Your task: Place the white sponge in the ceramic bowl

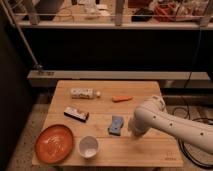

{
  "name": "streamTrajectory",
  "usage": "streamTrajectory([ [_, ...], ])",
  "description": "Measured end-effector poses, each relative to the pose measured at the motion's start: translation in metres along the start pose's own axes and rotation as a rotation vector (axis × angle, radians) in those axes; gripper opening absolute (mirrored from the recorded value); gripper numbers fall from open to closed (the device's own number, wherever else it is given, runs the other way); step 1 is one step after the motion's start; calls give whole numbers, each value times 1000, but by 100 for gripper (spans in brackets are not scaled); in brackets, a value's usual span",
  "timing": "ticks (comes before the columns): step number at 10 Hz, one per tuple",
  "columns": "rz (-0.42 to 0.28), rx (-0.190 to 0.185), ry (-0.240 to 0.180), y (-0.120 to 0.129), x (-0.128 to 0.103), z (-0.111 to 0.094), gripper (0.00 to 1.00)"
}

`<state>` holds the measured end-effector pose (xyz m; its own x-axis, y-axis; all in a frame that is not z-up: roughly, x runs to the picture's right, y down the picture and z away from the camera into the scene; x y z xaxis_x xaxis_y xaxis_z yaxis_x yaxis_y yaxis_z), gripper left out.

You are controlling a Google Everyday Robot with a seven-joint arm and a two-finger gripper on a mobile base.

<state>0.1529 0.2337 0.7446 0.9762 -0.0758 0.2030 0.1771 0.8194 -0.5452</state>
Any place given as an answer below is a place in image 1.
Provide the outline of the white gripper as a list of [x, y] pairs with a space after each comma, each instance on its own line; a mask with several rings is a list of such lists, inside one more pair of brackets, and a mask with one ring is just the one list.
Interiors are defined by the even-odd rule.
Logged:
[[135, 137], [141, 137], [143, 135], [143, 132], [141, 130], [139, 130], [136, 126], [135, 123], [133, 121], [132, 118], [129, 119], [128, 122], [128, 130], [131, 132], [131, 134]]

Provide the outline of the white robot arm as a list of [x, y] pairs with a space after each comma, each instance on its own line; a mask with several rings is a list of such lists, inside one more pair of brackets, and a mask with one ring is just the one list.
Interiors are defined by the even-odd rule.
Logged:
[[136, 137], [155, 128], [213, 155], [213, 126], [168, 114], [160, 96], [151, 96], [137, 106], [128, 128]]

